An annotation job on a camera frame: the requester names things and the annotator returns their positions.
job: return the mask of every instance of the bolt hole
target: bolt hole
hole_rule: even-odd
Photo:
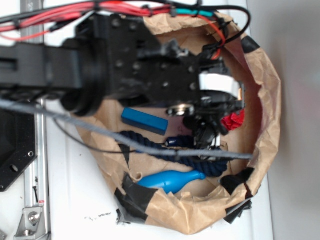
[[[19,169],[17,168],[17,166],[16,165],[10,165],[10,169],[11,169],[11,171],[12,172],[14,172],[14,173],[17,173],[18,171],[19,171]]]

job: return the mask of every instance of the paper bag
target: paper bag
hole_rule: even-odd
[[[239,32],[229,16],[221,16],[230,22],[229,36]],[[213,29],[196,17],[172,18],[160,14],[146,18],[145,24],[162,43],[175,38],[182,48],[194,54],[200,53],[203,45],[219,41]],[[173,195],[166,194],[163,189],[144,188],[136,182],[143,176],[165,170],[188,172],[190,167],[141,153],[92,151],[118,203],[120,221],[159,226],[191,235],[223,218],[232,222],[236,213],[248,206],[249,200],[257,194],[278,151],[281,81],[266,53],[246,34],[228,43],[221,56],[232,76],[243,82],[246,89],[244,123],[221,140],[230,152],[252,153],[253,159],[230,161],[228,170],[221,177],[193,181]],[[155,143],[164,143],[167,137],[191,134],[183,125],[182,117],[168,117],[165,109],[136,109],[168,119],[166,135],[122,123],[123,107],[115,100],[105,100],[95,116],[84,120],[114,132],[134,131]],[[83,129],[78,131],[88,145],[110,151],[122,150],[113,139]]]

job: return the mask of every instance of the blue block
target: blue block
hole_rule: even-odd
[[[121,118],[125,124],[159,135],[165,135],[168,128],[168,120],[127,107]]]

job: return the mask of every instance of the black metal bracket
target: black metal bracket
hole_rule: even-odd
[[[35,116],[0,110],[0,192],[37,157]]]

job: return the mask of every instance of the white surface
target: white surface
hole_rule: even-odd
[[[282,79],[279,154],[269,171],[274,238],[320,236],[320,1],[248,0],[253,38]]]

